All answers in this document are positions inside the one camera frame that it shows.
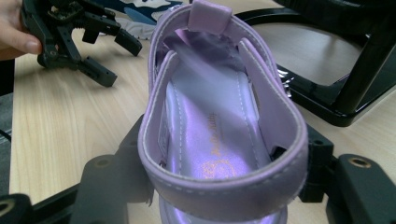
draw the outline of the black mechanical part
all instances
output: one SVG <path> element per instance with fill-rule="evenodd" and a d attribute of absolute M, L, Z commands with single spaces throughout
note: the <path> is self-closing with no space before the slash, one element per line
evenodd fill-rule
<path fill-rule="evenodd" d="M 321 203 L 331 176 L 327 172 L 335 158 L 332 142 L 308 125 L 308 177 L 299 198 L 303 203 Z"/>
<path fill-rule="evenodd" d="M 126 204 L 151 203 L 154 191 L 137 153 L 141 121 L 142 117 L 115 155 L 89 161 L 80 183 L 70 189 L 34 206 L 26 195 L 0 197 L 0 223 L 128 223 Z M 358 155 L 336 159 L 331 141 L 309 126 L 308 136 L 308 178 L 300 199 L 320 203 L 327 194 L 332 224 L 394 224 L 396 187 L 380 166 Z"/>
<path fill-rule="evenodd" d="M 37 36 L 43 46 L 37 61 L 44 67 L 67 67 L 80 70 L 102 86 L 111 87 L 117 76 L 95 62 L 81 60 L 72 32 L 85 30 L 82 41 L 94 44 L 100 33 L 113 35 L 115 42 L 137 56 L 141 43 L 121 29 L 115 13 L 90 0 L 25 0 L 21 11 L 24 26 Z"/>

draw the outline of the human hand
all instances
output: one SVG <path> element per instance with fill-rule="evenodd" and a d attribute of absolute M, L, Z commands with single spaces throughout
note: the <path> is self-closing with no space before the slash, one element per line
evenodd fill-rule
<path fill-rule="evenodd" d="M 21 6 L 21 0 L 0 1 L 0 61 L 26 53 L 41 53 L 40 41 L 25 33 L 21 22 Z"/>

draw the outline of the screw hole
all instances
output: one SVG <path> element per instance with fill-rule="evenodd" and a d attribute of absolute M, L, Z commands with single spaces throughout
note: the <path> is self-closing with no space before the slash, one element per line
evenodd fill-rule
<path fill-rule="evenodd" d="M 319 146 L 323 145 L 323 142 L 320 140 L 315 140 L 314 143 L 315 145 L 319 145 Z"/>
<path fill-rule="evenodd" d="M 371 167 L 371 163 L 361 159 L 361 158 L 350 158 L 349 162 L 354 165 L 354 166 L 358 166 L 360 168 L 370 168 Z"/>
<path fill-rule="evenodd" d="M 104 167 L 107 167 L 109 164 L 110 164 L 110 160 L 102 159 L 102 160 L 97 161 L 95 163 L 95 166 L 98 168 L 104 168 Z"/>

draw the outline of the wooden table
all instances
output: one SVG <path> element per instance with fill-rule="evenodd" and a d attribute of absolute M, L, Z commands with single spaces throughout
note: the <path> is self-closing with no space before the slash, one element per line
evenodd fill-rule
<path fill-rule="evenodd" d="M 242 12 L 278 7 L 269 0 L 214 1 Z M 350 70 L 359 49 L 344 40 L 308 27 L 286 24 L 256 27 L 276 61 L 318 83 L 330 84 Z M 138 57 L 101 36 L 96 44 L 74 40 L 80 53 L 92 56 L 119 77 L 104 88 L 79 71 L 44 69 L 36 57 L 16 62 L 10 193 L 26 193 L 33 203 L 79 182 L 90 159 L 113 154 L 144 113 L 148 100 L 149 42 L 141 41 Z M 396 182 L 396 92 L 354 124 L 334 127 L 300 108 L 307 123 L 329 138 L 334 155 L 359 154 L 377 161 Z M 158 195 L 154 204 L 130 204 L 131 223 L 161 223 Z M 290 205 L 289 223 L 326 223 L 325 203 Z"/>

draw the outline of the finger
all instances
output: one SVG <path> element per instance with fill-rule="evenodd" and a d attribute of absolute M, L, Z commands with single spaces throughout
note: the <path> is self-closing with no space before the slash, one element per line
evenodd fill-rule
<path fill-rule="evenodd" d="M 0 50 L 0 61 L 15 59 L 24 54 L 26 53 L 17 49 L 12 49 L 12 48 L 2 49 Z"/>
<path fill-rule="evenodd" d="M 2 32 L 0 32 L 0 41 L 25 53 L 39 54 L 42 49 L 40 41 L 35 36 L 18 31 L 10 26 L 3 27 Z"/>

